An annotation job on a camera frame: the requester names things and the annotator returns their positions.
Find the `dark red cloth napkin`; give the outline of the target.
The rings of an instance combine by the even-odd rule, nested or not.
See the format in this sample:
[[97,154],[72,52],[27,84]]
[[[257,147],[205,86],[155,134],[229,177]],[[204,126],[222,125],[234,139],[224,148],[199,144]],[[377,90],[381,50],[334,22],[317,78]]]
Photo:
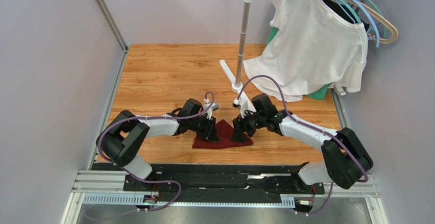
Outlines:
[[198,136],[194,139],[194,143],[192,145],[193,149],[211,149],[211,150],[220,150],[231,147],[244,147],[251,146],[254,142],[249,138],[245,137],[245,142],[233,142],[231,141],[231,137],[234,132],[234,128],[229,125],[225,120],[220,120],[216,124],[216,131],[220,138],[219,142],[208,142],[200,139]]

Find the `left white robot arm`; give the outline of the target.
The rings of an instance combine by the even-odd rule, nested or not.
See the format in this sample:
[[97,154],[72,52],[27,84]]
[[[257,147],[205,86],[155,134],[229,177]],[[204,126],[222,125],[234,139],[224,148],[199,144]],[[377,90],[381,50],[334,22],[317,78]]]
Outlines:
[[143,141],[159,136],[178,136],[193,131],[207,142],[219,142],[213,111],[218,104],[193,98],[184,106],[162,116],[138,116],[122,111],[96,140],[99,152],[127,173],[145,180],[153,171],[151,165],[138,154]]

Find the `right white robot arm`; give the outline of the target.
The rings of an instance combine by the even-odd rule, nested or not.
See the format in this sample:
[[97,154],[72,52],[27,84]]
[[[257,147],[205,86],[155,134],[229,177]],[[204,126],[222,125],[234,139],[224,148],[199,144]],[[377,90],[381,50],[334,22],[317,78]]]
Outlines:
[[374,163],[352,129],[328,129],[307,122],[286,109],[279,111],[264,93],[251,101],[253,110],[249,110],[249,101],[243,97],[233,101],[233,106],[240,110],[240,114],[233,120],[231,141],[246,142],[257,130],[266,128],[280,136],[297,139],[321,152],[322,162],[305,162],[292,172],[299,187],[330,182],[349,189],[356,182],[368,180],[366,174]]

